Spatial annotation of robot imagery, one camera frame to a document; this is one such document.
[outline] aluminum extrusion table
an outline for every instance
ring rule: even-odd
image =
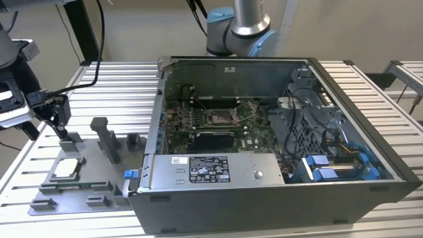
[[[392,73],[423,96],[423,61],[390,61],[384,72]]]
[[[423,128],[393,103],[354,65],[321,62],[325,70],[423,180]],[[81,66],[69,85],[92,81],[94,66]],[[72,118],[66,129],[94,138],[92,117],[108,117],[118,137],[129,132],[146,136],[156,93],[156,63],[104,62],[97,84],[70,94]],[[0,180],[0,236],[6,237],[140,237],[145,236],[133,211],[68,215],[26,215],[54,157],[58,139],[43,124],[35,142],[27,142]],[[377,206],[354,224],[270,231],[188,235],[193,238],[234,237],[421,237],[423,187],[400,202]]]

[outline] white wall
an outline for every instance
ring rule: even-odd
[[[421,0],[298,0],[284,56],[352,60],[381,71],[423,58]]]
[[[100,32],[98,10],[94,1],[85,0],[90,22]],[[202,0],[212,8],[232,6],[232,0]],[[264,10],[272,28],[278,30],[285,0],[265,0]],[[205,55],[205,37],[184,0],[102,1],[105,14],[105,59],[113,61],[156,61],[162,55]],[[202,26],[204,18],[197,11]]]

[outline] motherboard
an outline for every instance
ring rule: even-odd
[[[265,106],[254,99],[174,101],[166,104],[169,154],[280,154]]]

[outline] barcode sticker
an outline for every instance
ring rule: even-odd
[[[188,157],[172,157],[172,164],[186,164]]]

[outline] black pole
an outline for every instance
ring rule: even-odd
[[[64,8],[84,59],[85,61],[97,61],[98,46],[92,32],[85,5],[81,0],[77,0],[66,3]]]

